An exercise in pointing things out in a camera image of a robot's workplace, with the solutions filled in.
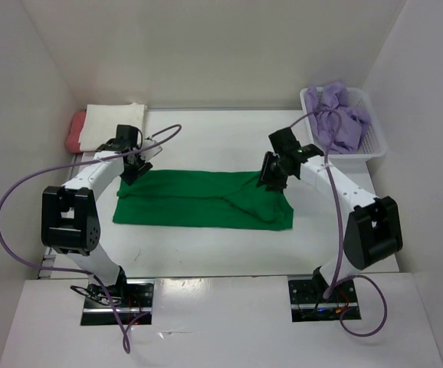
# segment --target purple cloth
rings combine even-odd
[[[343,82],[326,85],[320,102],[317,89],[310,86],[304,95],[304,101],[307,112],[318,107],[327,107],[337,110],[343,118],[343,124],[330,147],[330,153],[354,153],[361,147],[372,120],[366,111],[349,107],[348,93]],[[330,111],[321,111],[310,115],[308,119],[313,135],[322,147],[327,147],[339,126],[339,117]]]

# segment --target pink object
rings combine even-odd
[[[70,153],[82,152],[80,150],[79,139],[80,133],[84,128],[86,115],[87,113],[85,111],[81,111],[79,113],[75,113],[73,119],[71,120],[70,134],[68,134],[67,142],[65,143],[65,146]]]

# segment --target white panel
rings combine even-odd
[[[64,140],[76,108],[19,1],[0,0],[0,197],[23,175],[65,163]],[[33,180],[11,197],[2,213],[5,238],[17,253],[40,261],[41,191],[65,172]],[[35,273],[0,246],[0,355],[24,279]]]
[[[23,0],[81,104],[298,106],[360,86],[404,0]]]
[[[130,355],[117,326],[81,327],[83,298],[70,284],[28,281],[0,368],[31,366],[441,368],[410,274],[374,274],[389,302],[389,320],[374,337],[354,338],[339,322],[291,322],[285,277],[157,280],[151,326],[134,327]],[[363,320],[382,318],[370,284],[356,282]]]
[[[418,286],[443,356],[443,2],[410,0],[365,83],[389,152],[370,166],[401,214],[405,271]]]

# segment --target white wall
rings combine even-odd
[[[0,197],[25,173],[65,163],[64,139],[77,104],[18,0],[0,0]],[[40,261],[42,189],[64,173],[18,190],[3,214],[4,233],[20,255]],[[0,356],[24,279],[35,277],[0,246]]]
[[[389,152],[369,166],[399,203],[404,249],[443,357],[443,1],[408,0],[366,82]]]
[[[361,85],[404,0],[23,0],[81,104],[298,107]]]

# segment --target red wire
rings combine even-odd
[[[346,300],[346,305],[345,305],[343,308],[341,308],[341,311],[340,311],[340,313],[342,313],[342,312],[344,312],[344,311],[348,308],[348,306],[349,306],[349,298],[347,297],[347,295],[346,295],[342,290],[339,292],[339,294],[341,294],[341,295],[344,297],[344,300]]]

